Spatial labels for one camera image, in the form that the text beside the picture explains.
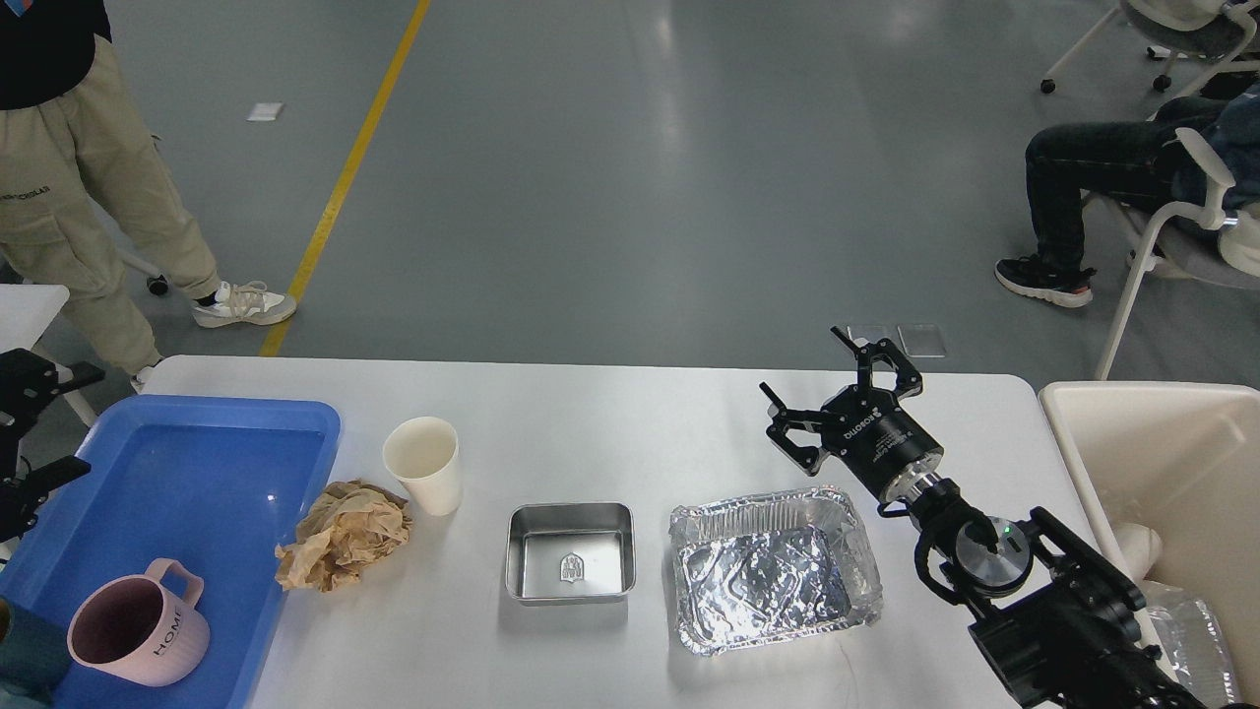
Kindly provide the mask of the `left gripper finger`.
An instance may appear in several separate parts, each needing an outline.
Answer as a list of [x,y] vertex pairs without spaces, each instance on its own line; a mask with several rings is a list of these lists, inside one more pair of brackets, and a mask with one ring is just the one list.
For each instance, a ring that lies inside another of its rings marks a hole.
[[58,366],[53,360],[26,349],[1,354],[1,445],[3,455],[15,455],[19,441],[58,395],[102,382],[103,369],[81,360]]
[[66,455],[58,461],[32,470],[23,479],[4,479],[1,484],[1,543],[21,538],[37,525],[37,508],[48,502],[50,492],[84,475],[92,466]]

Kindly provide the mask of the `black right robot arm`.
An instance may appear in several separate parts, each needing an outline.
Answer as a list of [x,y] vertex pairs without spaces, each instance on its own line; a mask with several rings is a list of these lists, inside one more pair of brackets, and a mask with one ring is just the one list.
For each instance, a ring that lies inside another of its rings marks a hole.
[[1147,597],[1065,526],[1034,508],[1011,521],[973,508],[939,475],[942,447],[902,407],[924,380],[895,341],[850,340],[856,382],[816,411],[793,409],[770,387],[769,438],[806,475],[824,458],[845,463],[886,519],[919,530],[919,581],[971,611],[969,633],[1005,691],[1023,708],[1197,708],[1140,646]]

